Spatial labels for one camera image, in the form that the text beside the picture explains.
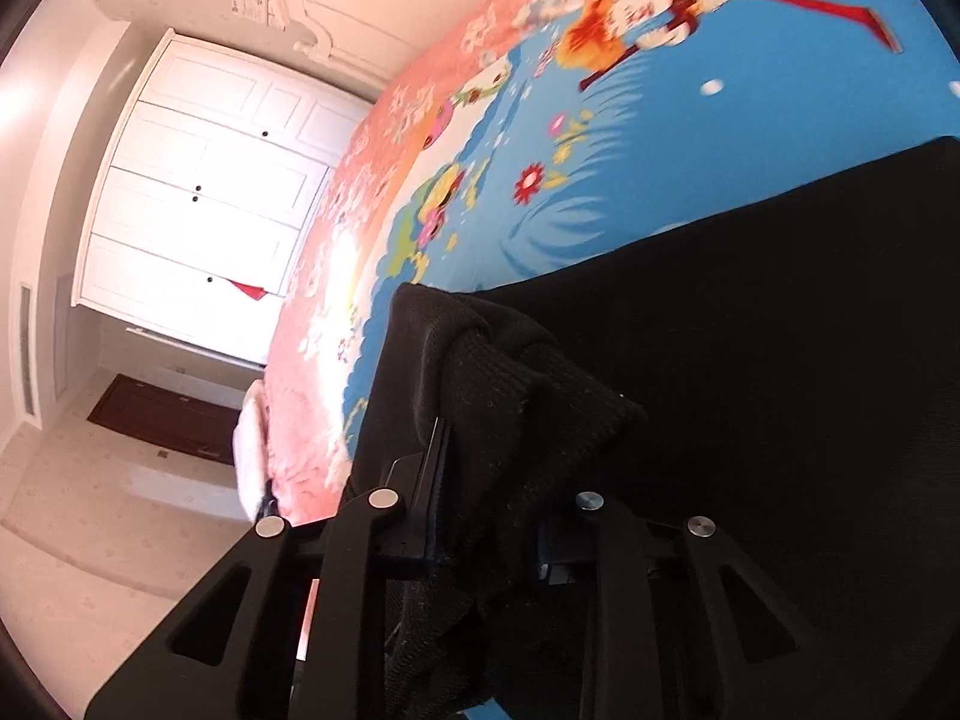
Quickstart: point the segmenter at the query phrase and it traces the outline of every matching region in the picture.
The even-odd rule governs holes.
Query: red cloth
[[[253,298],[254,300],[263,299],[263,295],[267,293],[267,290],[264,290],[262,287],[251,287],[248,284],[241,284],[239,281],[230,281],[230,283],[248,298]]]

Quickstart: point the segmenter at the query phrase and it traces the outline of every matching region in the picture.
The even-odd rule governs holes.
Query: white wall
[[[66,301],[56,304],[56,286],[61,279],[65,286],[72,283],[100,162],[154,47],[126,22],[94,30],[61,88],[34,157],[17,225],[13,284],[34,287],[32,379],[43,427],[56,423],[99,364],[100,315]]]
[[[238,409],[260,371],[231,365],[127,332],[121,319],[103,317],[100,365],[181,395]]]
[[[75,60],[104,23],[90,0],[43,0],[0,66],[0,327],[16,331],[14,236],[37,146]],[[0,343],[0,447],[22,419],[12,362],[11,344]]]

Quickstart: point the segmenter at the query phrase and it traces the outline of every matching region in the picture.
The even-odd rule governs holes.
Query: red flower print
[[[530,165],[520,174],[520,181],[517,181],[514,189],[514,199],[517,204],[526,205],[534,194],[539,191],[541,183],[544,181],[544,163],[537,162]]]

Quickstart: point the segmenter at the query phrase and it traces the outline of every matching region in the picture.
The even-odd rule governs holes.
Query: cartoon character print
[[[440,177],[426,191],[424,203],[416,211],[416,220],[421,224],[416,236],[416,247],[420,250],[426,248],[440,233],[446,220],[446,206],[450,204],[463,181],[464,171],[454,162],[440,173]]]
[[[536,59],[536,69],[534,70],[534,78],[538,79],[542,76],[550,63],[557,56],[557,49],[560,47],[560,41],[554,40],[549,46],[547,46],[542,52],[541,55]]]
[[[433,127],[430,127],[430,131],[424,140],[424,151],[430,148],[430,146],[433,146],[437,138],[443,135],[445,129],[449,127],[450,122],[453,121],[453,111],[456,106],[456,100],[453,100],[453,98],[448,98],[440,104],[440,107],[437,109],[437,119],[433,122]]]
[[[556,61],[565,68],[584,68],[592,75],[580,82],[584,91],[621,62],[637,52],[661,46],[676,46],[688,39],[700,26],[706,13],[712,13],[730,0],[597,0],[584,8],[565,30],[556,50]],[[870,30],[891,52],[901,45],[875,10],[826,0],[776,0],[805,10],[849,20]],[[651,22],[663,16],[663,25]],[[636,28],[649,26],[627,46],[624,37]]]
[[[437,110],[433,127],[430,128],[430,132],[424,139],[424,151],[437,143],[440,135],[446,132],[458,107],[473,105],[480,100],[496,95],[510,80],[511,74],[510,62],[503,59],[496,65],[491,65],[483,73],[477,74],[469,87],[459,90],[459,92],[444,100]]]

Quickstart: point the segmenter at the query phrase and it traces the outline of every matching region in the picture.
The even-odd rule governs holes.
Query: white towel
[[[233,431],[233,465],[240,505],[255,522],[267,484],[267,394],[262,379],[253,382],[244,396]]]

